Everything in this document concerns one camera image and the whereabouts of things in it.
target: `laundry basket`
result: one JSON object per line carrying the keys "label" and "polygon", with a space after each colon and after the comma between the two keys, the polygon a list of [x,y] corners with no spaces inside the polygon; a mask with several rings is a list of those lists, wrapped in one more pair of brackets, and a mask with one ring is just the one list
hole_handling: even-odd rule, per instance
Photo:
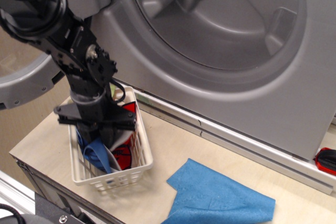
{"label": "laundry basket", "polygon": [[[126,97],[123,103],[137,102],[132,87],[125,87]],[[122,96],[122,91],[116,89],[115,98]],[[71,173],[73,182],[78,185],[91,185],[99,191],[128,185],[137,182],[145,170],[152,168],[153,156],[148,138],[141,119],[138,104],[136,104],[136,131],[131,137],[132,168],[105,174],[90,164],[82,155],[77,141],[77,132],[74,126],[69,126]]]}

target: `beige surface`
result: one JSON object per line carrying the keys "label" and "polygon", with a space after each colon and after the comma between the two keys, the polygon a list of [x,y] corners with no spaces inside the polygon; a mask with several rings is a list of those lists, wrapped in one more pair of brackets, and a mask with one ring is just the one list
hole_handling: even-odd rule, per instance
{"label": "beige surface", "polygon": [[[321,193],[181,128],[141,112],[154,166],[134,185],[99,193],[71,181],[68,128],[51,114],[11,154],[125,223],[160,223],[175,197],[166,180],[192,158],[276,200],[272,223],[331,223],[336,196]],[[336,140],[332,127],[327,141]]]}
{"label": "beige surface", "polygon": [[68,81],[63,78],[34,101],[0,111],[0,170],[31,189],[33,186],[8,152],[69,96],[69,90]]}

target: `blue fabric in basket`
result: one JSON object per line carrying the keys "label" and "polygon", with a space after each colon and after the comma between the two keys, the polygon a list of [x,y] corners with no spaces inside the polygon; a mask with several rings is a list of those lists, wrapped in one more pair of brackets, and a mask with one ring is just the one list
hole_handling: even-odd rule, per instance
{"label": "blue fabric in basket", "polygon": [[106,172],[107,174],[112,173],[106,148],[100,137],[88,144],[88,142],[81,137],[77,130],[77,139],[85,159],[103,172]]}
{"label": "blue fabric in basket", "polygon": [[167,182],[177,194],[163,224],[254,224],[273,218],[274,199],[191,159]]}

